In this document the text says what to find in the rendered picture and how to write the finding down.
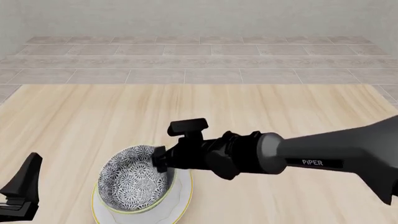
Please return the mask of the white plate with yellow rim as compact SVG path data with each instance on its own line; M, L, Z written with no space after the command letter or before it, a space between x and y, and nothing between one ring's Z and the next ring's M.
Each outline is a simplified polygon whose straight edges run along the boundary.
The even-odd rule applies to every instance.
M101 201L98 188L95 187L91 196L91 211L96 224L176 224L187 210L192 193L191 171L178 169L170 193L152 210L138 214L109 210Z

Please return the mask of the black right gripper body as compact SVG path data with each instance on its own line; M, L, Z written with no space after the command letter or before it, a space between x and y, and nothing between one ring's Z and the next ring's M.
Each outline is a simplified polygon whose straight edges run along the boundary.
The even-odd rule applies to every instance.
M158 173L166 173L169 165L167 161L167 151L165 146L156 147L152 154L152 164Z

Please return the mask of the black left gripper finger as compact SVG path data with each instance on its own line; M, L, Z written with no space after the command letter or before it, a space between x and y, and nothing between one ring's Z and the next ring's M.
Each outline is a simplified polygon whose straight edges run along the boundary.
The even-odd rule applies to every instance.
M6 199L39 200L39 173L42 157L31 152L16 175L0 190Z

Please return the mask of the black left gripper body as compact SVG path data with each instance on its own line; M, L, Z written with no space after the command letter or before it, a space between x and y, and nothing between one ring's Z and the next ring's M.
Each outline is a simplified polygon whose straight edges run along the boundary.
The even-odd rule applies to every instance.
M24 199L0 202L0 221L32 221L38 208L37 202Z

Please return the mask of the black and white patterned bowl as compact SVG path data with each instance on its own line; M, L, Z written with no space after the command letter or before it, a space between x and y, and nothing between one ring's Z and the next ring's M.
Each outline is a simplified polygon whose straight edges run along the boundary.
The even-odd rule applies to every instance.
M122 214L142 213L158 206L170 193L177 172L160 173L153 166L154 146L138 145L116 153L102 167L98 195L110 210Z

